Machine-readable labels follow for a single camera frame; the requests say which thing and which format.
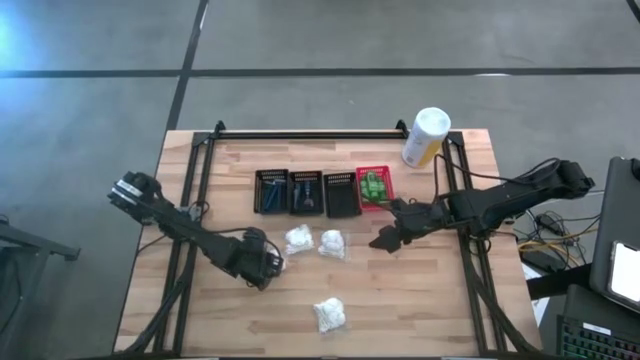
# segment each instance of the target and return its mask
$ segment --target white bottle cap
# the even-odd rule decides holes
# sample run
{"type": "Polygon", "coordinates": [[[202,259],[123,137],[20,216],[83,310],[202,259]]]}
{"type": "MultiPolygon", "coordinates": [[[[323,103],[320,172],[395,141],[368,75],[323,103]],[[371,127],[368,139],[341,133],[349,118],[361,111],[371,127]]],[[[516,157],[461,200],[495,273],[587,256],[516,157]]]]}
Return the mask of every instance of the white bottle cap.
{"type": "Polygon", "coordinates": [[[436,107],[420,110],[416,115],[416,124],[420,130],[434,138],[444,138],[451,128],[451,119],[446,112],[436,107]]]}

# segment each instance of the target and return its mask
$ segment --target yellow bottle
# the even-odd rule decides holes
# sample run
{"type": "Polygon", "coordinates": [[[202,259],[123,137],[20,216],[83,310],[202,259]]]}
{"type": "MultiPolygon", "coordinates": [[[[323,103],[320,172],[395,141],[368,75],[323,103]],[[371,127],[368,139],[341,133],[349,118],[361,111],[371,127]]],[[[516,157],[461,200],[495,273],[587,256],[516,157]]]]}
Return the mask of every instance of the yellow bottle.
{"type": "Polygon", "coordinates": [[[451,119],[446,112],[436,107],[420,110],[402,149],[404,162],[416,168],[427,165],[440,150],[449,129],[451,119]]]}

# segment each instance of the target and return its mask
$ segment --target concrete floor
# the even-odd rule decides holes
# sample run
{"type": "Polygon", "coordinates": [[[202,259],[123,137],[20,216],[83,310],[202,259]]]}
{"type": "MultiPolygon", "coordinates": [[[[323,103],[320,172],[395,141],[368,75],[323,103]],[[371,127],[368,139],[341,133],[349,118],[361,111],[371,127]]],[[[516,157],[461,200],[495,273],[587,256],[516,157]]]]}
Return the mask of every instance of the concrete floor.
{"type": "MultiPolygon", "coordinates": [[[[0,0],[0,71],[180,69],[197,7],[0,0]]],[[[640,66],[639,35],[624,0],[210,0],[193,67],[640,66]]],[[[177,83],[0,78],[0,213],[82,247],[77,262],[49,264],[20,358],[110,352],[140,227],[106,193],[127,170],[154,172],[177,83]]],[[[490,129],[503,175],[556,156],[603,189],[610,157],[639,156],[638,94],[640,75],[200,78],[177,127],[388,128],[439,106],[457,128],[490,129]]],[[[590,197],[536,211],[599,207],[590,197]]],[[[561,305],[543,322],[549,349],[561,305]]]]}

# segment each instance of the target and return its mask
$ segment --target wooden tabletop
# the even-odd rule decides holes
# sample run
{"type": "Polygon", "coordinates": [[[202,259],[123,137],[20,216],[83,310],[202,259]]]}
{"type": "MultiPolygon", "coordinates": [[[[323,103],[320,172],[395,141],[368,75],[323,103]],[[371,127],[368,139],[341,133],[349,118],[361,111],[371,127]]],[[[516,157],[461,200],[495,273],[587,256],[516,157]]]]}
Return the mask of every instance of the wooden tabletop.
{"type": "MultiPolygon", "coordinates": [[[[487,130],[462,130],[470,169],[498,175],[487,130]]],[[[170,131],[163,147],[157,178],[165,197],[179,203],[192,131],[170,131]]],[[[287,269],[264,292],[247,288],[211,265],[198,253],[184,337],[184,356],[428,356],[474,355],[471,321],[460,249],[453,231],[439,231],[414,240],[390,255],[368,247],[378,230],[392,223],[384,211],[351,219],[325,215],[294,217],[253,213],[254,176],[260,169],[354,171],[359,166],[388,165],[396,196],[429,201],[433,197],[432,165],[406,166],[402,140],[233,140],[217,141],[209,178],[204,217],[208,229],[254,226],[284,249],[286,231],[308,224],[316,243],[322,232],[338,229],[349,239],[346,262],[316,251],[295,254],[287,269]],[[330,297],[345,304],[345,328],[320,335],[312,305],[330,297]]],[[[196,198],[201,165],[197,166],[192,200],[196,198]]],[[[448,191],[444,164],[439,163],[440,192],[448,191]]],[[[476,188],[495,180],[474,178],[476,188]]],[[[159,236],[144,230],[140,246],[159,236]]],[[[512,237],[492,238],[489,253],[500,306],[525,338],[540,339],[524,274],[512,237]]],[[[157,310],[171,241],[165,239],[142,252],[133,269],[115,344],[126,348],[157,310]]],[[[487,338],[491,325],[484,311],[487,338]]],[[[175,316],[170,318],[170,345],[175,316]]]]}

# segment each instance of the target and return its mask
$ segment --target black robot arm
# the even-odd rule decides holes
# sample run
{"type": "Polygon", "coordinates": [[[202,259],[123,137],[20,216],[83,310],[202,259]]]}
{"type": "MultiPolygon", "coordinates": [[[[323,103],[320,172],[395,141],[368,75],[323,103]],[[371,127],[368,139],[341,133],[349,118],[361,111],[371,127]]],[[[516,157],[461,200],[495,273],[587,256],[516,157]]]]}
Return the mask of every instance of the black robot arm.
{"type": "Polygon", "coordinates": [[[176,209],[165,199],[162,186],[149,175],[128,172],[115,183],[108,197],[113,205],[139,223],[157,223],[174,241],[193,242],[214,266],[233,277],[240,275],[259,290],[264,290],[272,278],[280,275],[283,259],[279,251],[278,255],[267,251],[270,242],[262,230],[237,229],[244,231],[242,241],[206,230],[196,221],[198,215],[190,214],[189,209],[176,209]]]}
{"type": "Polygon", "coordinates": [[[508,217],[519,216],[550,199],[583,197],[593,186],[580,165],[557,160],[489,189],[437,196],[432,204],[395,199],[390,203],[395,226],[380,229],[369,246],[392,253],[401,243],[410,244],[441,229],[462,229],[472,237],[484,238],[508,217]]]}

